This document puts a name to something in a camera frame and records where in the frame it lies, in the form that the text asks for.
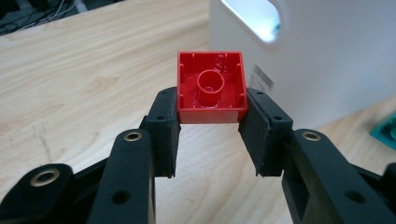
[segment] wood grain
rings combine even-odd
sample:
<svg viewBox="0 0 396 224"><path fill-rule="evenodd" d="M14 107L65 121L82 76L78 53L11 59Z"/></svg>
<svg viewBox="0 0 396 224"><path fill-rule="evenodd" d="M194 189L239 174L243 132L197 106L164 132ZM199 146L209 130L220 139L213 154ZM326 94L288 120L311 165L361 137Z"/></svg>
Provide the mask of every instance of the wood grain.
<svg viewBox="0 0 396 224"><path fill-rule="evenodd" d="M177 52L208 50L207 1L124 1L0 37L0 198L50 162L75 172L108 156L158 91ZM319 128L381 174L395 151L367 133L396 97ZM256 177L237 125L183 125L177 177L157 178L158 223L291 223L280 178Z"/></svg>

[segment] white box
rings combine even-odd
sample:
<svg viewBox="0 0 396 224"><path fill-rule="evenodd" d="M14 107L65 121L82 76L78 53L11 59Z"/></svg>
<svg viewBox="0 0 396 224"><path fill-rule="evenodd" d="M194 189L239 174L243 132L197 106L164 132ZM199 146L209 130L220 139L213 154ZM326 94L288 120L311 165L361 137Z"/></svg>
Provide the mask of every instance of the white box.
<svg viewBox="0 0 396 224"><path fill-rule="evenodd" d="M266 91L294 129L396 94L396 1L271 3L211 0L210 44L243 52L247 85Z"/></svg>

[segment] teal object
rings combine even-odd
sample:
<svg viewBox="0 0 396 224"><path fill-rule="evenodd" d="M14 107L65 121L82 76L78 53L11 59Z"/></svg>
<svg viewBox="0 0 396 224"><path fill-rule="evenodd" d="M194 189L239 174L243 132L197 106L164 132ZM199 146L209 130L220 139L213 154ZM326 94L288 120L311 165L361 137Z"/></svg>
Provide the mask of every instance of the teal object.
<svg viewBox="0 0 396 224"><path fill-rule="evenodd" d="M396 113L385 122L376 126L370 132L370 135L396 150Z"/></svg>

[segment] red block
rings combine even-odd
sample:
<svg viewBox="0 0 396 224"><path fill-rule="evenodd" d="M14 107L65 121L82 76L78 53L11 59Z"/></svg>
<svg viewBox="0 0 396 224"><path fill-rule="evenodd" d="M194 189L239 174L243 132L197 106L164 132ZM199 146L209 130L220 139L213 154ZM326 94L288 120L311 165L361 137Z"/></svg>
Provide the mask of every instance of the red block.
<svg viewBox="0 0 396 224"><path fill-rule="evenodd" d="M237 123L247 111L241 52L178 54L177 115L180 123Z"/></svg>

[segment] light wood surface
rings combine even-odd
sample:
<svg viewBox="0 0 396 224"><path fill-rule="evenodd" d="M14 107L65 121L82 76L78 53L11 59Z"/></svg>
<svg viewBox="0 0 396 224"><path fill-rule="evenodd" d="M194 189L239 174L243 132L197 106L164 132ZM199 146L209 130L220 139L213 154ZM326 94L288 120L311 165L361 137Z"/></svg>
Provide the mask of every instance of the light wood surface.
<svg viewBox="0 0 396 224"><path fill-rule="evenodd" d="M0 37L0 198L52 162L75 172L137 128L176 85L177 52L208 50L207 1L125 1ZM368 132L396 96L319 128L346 158L382 174L396 151ZM183 125L177 177L157 178L157 223L291 223L280 178L255 176L232 125Z"/></svg>

